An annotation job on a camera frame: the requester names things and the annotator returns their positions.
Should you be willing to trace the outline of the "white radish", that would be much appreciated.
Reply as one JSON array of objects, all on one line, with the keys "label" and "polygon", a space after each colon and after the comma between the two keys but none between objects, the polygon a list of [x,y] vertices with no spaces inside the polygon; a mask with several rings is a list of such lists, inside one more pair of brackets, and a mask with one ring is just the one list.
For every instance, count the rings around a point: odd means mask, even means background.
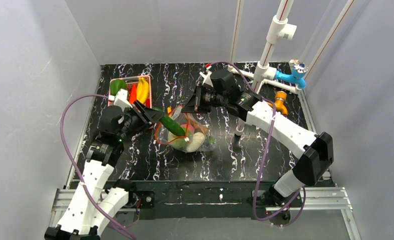
[{"label": "white radish", "polygon": [[186,146],[186,152],[192,153],[198,151],[198,149],[204,144],[206,136],[202,132],[196,132],[192,136],[190,143]]}]

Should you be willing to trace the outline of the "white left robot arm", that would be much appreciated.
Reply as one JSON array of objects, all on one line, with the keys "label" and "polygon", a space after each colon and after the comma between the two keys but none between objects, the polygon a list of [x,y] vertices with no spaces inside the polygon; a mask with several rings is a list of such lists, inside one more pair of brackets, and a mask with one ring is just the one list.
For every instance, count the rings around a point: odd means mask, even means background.
[{"label": "white left robot arm", "polygon": [[102,111],[100,125],[86,155],[83,181],[55,227],[47,228],[46,240],[99,240],[115,214],[130,200],[133,183],[118,180],[97,203],[108,177],[124,150],[123,141],[144,132],[158,122],[163,112],[135,101],[124,106],[112,105]]}]

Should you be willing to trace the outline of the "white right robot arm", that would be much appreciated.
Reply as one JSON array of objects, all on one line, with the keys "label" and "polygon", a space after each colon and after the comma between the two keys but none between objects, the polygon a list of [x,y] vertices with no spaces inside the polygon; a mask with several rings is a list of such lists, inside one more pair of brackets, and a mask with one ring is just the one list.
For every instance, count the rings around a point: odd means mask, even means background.
[{"label": "white right robot arm", "polygon": [[282,200],[303,186],[314,186],[334,161],[333,140],[326,132],[316,134],[290,121],[251,90],[241,90],[231,72],[208,71],[183,106],[183,113],[208,114],[224,107],[247,125],[271,134],[298,158],[293,169],[270,188],[270,196]]}]

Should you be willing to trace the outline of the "green cabbage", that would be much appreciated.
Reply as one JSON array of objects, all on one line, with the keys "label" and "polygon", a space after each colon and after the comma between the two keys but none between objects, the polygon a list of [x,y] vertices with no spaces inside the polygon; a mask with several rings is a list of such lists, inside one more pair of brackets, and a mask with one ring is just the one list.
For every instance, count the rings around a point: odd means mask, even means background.
[{"label": "green cabbage", "polygon": [[[182,124],[181,127],[185,130],[185,124]],[[187,138],[173,135],[171,132],[168,132],[168,142],[169,145],[177,150],[185,150],[186,146],[190,143],[192,139],[193,133],[187,131]]]}]

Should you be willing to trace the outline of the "green cucumber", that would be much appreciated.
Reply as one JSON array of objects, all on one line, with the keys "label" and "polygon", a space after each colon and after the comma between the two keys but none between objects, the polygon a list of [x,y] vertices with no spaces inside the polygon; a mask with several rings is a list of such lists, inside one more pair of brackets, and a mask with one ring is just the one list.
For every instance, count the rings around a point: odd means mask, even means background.
[{"label": "green cucumber", "polygon": [[163,116],[160,118],[160,123],[173,135],[178,136],[178,137],[183,137],[186,135],[184,129],[176,123],[173,119],[171,119],[166,113],[164,113],[160,108],[158,107],[153,107],[152,108],[155,111],[159,111],[163,114]]}]

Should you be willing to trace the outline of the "pink peach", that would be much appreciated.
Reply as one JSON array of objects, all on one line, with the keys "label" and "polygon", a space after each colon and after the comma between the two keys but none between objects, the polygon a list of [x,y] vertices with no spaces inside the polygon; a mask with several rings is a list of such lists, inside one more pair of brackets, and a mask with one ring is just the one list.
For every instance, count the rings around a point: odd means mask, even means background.
[{"label": "pink peach", "polygon": [[195,132],[195,129],[194,129],[194,127],[193,127],[191,124],[186,124],[186,125],[185,125],[185,129],[186,129],[187,131],[191,132],[191,133],[194,133],[194,132]]}]

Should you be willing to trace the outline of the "clear zip top bag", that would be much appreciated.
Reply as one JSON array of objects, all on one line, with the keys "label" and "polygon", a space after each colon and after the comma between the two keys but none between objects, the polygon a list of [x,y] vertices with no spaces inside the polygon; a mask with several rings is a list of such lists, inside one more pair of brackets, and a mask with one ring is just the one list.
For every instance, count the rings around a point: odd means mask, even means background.
[{"label": "clear zip top bag", "polygon": [[178,105],[164,113],[155,128],[156,142],[185,153],[214,150],[216,139],[209,128],[197,121],[193,114],[182,112],[182,108]]}]

